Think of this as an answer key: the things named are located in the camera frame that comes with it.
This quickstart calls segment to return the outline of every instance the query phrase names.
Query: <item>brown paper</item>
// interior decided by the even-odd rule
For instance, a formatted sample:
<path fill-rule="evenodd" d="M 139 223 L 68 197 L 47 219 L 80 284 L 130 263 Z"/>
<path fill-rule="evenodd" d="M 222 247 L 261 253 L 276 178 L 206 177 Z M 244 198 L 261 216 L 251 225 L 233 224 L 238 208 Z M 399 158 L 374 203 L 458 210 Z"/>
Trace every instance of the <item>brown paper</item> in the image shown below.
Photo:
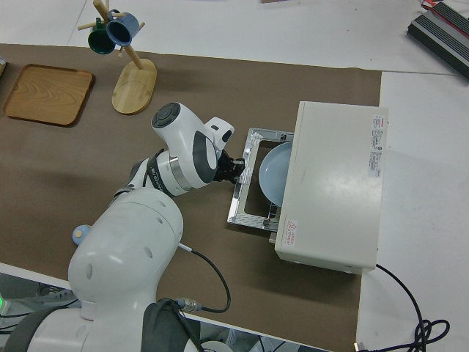
<path fill-rule="evenodd" d="M 377 106 L 380 72 L 194 56 L 141 53 L 158 68 L 152 102 L 140 114 L 113 110 L 111 93 L 128 57 L 87 48 L 0 45 L 10 63 L 0 104 L 29 63 L 88 70 L 92 94 L 71 128 L 0 117 L 0 261 L 67 279 L 79 224 L 93 224 L 132 165 L 165 144 L 150 127 L 163 105 L 179 101 L 202 121 L 235 128 L 226 149 L 239 158 L 250 127 L 294 131 L 301 100 Z M 226 223 L 233 185 L 213 183 L 175 198 L 184 217 L 184 244 L 207 255 L 232 291 L 227 313 L 201 315 L 332 351 L 352 351 L 361 278 L 280 260 L 269 233 Z M 212 269 L 177 252 L 158 298 L 191 297 L 222 307 L 223 286 Z"/>

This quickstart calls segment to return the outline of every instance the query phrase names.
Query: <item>white table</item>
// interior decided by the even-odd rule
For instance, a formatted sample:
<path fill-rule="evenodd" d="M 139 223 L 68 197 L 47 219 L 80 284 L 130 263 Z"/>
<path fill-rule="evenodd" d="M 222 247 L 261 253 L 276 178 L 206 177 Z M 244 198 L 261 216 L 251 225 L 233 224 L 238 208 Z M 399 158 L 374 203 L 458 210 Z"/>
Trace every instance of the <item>white table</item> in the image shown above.
<path fill-rule="evenodd" d="M 407 284 L 424 318 L 450 321 L 447 338 L 427 350 L 466 351 L 468 83 L 406 36 L 423 12 L 419 2 L 111 0 L 111 7 L 146 22 L 137 51 L 385 71 L 380 105 L 390 108 L 390 124 L 378 262 Z M 447 3 L 469 16 L 469 4 Z M 2 43 L 86 46 L 76 26 L 97 16 L 91 0 L 0 5 Z M 68 287 L 8 265 L 0 271 Z M 363 276 L 358 341 L 367 348 L 410 342 L 416 324 L 391 278 L 378 270 Z"/>

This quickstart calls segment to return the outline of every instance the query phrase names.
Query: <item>brown wooden tray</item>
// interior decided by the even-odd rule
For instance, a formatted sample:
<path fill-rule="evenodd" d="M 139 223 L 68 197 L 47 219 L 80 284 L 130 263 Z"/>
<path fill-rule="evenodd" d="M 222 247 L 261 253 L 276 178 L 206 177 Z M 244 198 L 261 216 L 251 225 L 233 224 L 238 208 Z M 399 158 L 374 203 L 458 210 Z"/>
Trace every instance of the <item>brown wooden tray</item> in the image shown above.
<path fill-rule="evenodd" d="M 94 80 L 87 71 L 26 65 L 4 104 L 4 113 L 15 119 L 71 126 Z"/>

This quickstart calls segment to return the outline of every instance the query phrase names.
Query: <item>green mug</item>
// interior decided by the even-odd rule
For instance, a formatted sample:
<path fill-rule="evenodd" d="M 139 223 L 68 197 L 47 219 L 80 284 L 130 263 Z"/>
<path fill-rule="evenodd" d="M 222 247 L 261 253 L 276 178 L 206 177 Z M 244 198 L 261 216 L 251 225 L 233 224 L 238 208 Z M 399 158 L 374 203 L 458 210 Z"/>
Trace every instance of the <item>green mug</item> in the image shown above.
<path fill-rule="evenodd" d="M 88 45 L 95 53 L 102 55 L 112 53 L 116 47 L 116 44 L 109 39 L 106 25 L 101 22 L 100 18 L 96 18 L 96 26 L 93 26 L 89 33 Z"/>

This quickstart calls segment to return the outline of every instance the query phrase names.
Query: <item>white robotic arm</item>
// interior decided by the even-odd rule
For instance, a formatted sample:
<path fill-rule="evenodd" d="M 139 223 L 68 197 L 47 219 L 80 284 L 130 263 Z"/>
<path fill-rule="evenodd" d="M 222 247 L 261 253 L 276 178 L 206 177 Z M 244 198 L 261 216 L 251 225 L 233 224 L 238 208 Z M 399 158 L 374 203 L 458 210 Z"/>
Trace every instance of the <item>white robotic arm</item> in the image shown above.
<path fill-rule="evenodd" d="M 133 167 L 70 261 L 70 286 L 82 307 L 26 317 L 4 352 L 149 351 L 161 340 L 156 288 L 182 236 L 171 197 L 213 180 L 234 128 L 217 117 L 204 125 L 180 103 L 159 110 L 152 127 L 169 150 Z M 191 339 L 177 343 L 178 351 L 200 351 Z"/>

